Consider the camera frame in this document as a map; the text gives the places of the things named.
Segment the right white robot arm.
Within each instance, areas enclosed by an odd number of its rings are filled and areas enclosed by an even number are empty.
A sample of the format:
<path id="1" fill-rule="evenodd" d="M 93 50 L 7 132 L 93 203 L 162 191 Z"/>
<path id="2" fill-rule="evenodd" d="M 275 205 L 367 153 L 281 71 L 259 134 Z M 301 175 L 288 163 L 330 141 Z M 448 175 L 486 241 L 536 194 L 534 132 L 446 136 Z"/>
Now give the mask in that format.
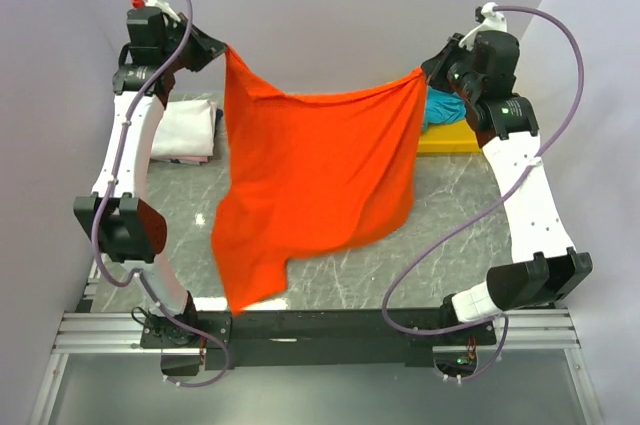
<path id="1" fill-rule="evenodd" d="M 519 42 L 504 31 L 456 33 L 422 69 L 430 85 L 465 102 L 466 121 L 497 181 L 511 236 L 511 261 L 444 299 L 439 332 L 460 344 L 481 323 L 505 311 L 566 298 L 593 270 L 576 250 L 558 214 L 542 159 L 530 101 L 514 92 Z"/>

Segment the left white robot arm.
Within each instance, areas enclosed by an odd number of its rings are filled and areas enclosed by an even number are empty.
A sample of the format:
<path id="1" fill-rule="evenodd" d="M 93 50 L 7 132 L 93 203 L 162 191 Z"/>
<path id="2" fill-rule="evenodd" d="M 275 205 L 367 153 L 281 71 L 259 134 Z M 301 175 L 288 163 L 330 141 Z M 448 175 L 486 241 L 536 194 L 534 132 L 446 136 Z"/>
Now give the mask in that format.
<path id="1" fill-rule="evenodd" d="M 147 295 L 146 327 L 164 325 L 166 337 L 186 347 L 199 337 L 200 323 L 165 252 L 166 220 L 147 202 L 147 171 L 176 72 L 202 70 L 227 46 L 166 6 L 135 5 L 126 27 L 129 41 L 112 80 L 114 120 L 106 155 L 91 192 L 75 199 L 73 213 L 98 268 L 110 260 L 127 273 L 106 280 L 118 288 L 137 283 Z"/>

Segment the orange t-shirt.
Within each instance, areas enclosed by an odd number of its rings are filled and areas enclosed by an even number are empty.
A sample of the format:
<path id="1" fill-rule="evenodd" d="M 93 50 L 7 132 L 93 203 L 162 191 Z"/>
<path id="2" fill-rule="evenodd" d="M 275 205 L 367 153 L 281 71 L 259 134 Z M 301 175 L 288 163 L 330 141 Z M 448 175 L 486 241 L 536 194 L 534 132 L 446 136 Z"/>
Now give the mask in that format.
<path id="1" fill-rule="evenodd" d="M 211 246 L 232 313 L 284 292 L 292 259 L 358 248 L 402 226 L 427 95 L 420 68 L 368 89 L 279 90 L 228 50 L 230 187 Z"/>

